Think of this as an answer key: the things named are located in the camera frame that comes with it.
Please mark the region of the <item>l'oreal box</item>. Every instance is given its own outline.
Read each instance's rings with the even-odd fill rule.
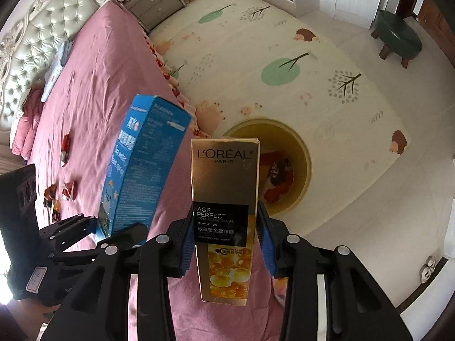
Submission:
[[[246,305],[258,202],[259,141],[191,141],[193,219],[204,302]]]
[[[134,97],[107,168],[97,241],[135,223],[150,228],[190,119],[161,97]]]

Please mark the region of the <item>silver screw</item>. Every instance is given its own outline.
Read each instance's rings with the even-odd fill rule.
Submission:
[[[349,247],[340,246],[340,247],[338,247],[338,252],[339,252],[341,255],[349,255],[349,253],[351,252],[351,250],[349,250]]]
[[[300,241],[300,237],[297,236],[296,234],[290,234],[289,236],[286,237],[286,241],[288,241],[291,244],[297,244]]]
[[[108,255],[114,255],[118,251],[117,246],[108,246],[106,247],[105,253]]]
[[[160,234],[160,236],[158,236],[156,238],[156,241],[159,243],[159,244],[165,244],[169,241],[169,236],[167,234]]]

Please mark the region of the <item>tufted headboard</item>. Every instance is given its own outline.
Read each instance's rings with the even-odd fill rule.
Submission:
[[[35,0],[0,41],[0,132],[15,133],[15,119],[33,84],[42,81],[54,53],[108,0]]]

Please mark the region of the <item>blue box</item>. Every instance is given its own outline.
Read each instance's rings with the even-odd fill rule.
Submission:
[[[107,168],[96,241],[135,223],[150,228],[190,120],[185,110],[161,97],[134,97]]]

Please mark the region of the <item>nightstand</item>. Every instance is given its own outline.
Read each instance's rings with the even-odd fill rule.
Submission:
[[[136,16],[147,33],[177,10],[185,7],[183,0],[128,0],[122,3]]]

